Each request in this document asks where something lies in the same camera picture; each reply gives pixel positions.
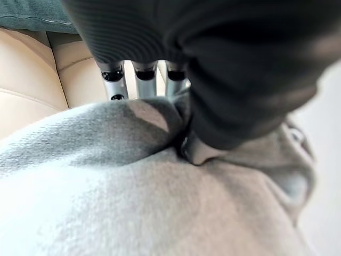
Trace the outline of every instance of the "gray sweatshirt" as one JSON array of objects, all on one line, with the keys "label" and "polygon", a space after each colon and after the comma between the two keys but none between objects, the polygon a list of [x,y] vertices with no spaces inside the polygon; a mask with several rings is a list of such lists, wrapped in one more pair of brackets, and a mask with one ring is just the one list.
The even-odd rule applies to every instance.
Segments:
[{"label": "gray sweatshirt", "polygon": [[313,161],[289,123],[203,166],[177,156],[188,97],[48,117],[0,146],[0,255],[311,255]]}]

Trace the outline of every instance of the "white wall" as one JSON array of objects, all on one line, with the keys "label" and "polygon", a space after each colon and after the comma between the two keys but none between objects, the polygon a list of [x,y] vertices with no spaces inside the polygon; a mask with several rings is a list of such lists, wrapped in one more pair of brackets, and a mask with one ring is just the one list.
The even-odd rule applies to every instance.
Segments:
[{"label": "white wall", "polygon": [[317,255],[341,255],[341,61],[326,70],[318,96],[297,112],[315,151],[318,187],[301,217]]}]

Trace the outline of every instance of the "seat cushion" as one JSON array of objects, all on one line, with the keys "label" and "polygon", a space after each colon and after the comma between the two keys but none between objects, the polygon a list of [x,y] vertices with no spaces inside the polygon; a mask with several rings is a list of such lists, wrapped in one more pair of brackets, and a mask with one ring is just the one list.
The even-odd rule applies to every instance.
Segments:
[{"label": "seat cushion", "polygon": [[66,109],[46,34],[0,27],[0,140]]},{"label": "seat cushion", "polygon": [[[61,84],[70,108],[91,102],[107,101],[101,72],[79,35],[47,33]],[[125,77],[130,99],[137,98],[134,68],[125,62]],[[165,82],[157,70],[157,94],[165,94]]]}]

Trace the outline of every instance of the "beige leather seat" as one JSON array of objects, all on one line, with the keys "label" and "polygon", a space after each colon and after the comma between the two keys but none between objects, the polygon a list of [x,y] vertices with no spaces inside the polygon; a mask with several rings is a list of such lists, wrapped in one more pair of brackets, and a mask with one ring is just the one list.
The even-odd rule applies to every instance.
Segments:
[{"label": "beige leather seat", "polygon": [[[125,69],[129,97],[136,98],[132,64]],[[158,71],[158,95],[163,78]],[[0,27],[0,140],[44,117],[103,101],[100,71],[78,35]]]}]

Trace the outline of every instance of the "gray cushion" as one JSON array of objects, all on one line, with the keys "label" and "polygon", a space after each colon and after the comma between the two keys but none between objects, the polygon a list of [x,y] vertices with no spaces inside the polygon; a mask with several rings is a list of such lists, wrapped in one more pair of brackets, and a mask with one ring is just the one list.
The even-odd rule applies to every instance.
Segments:
[{"label": "gray cushion", "polygon": [[59,0],[1,0],[0,26],[77,33]]}]

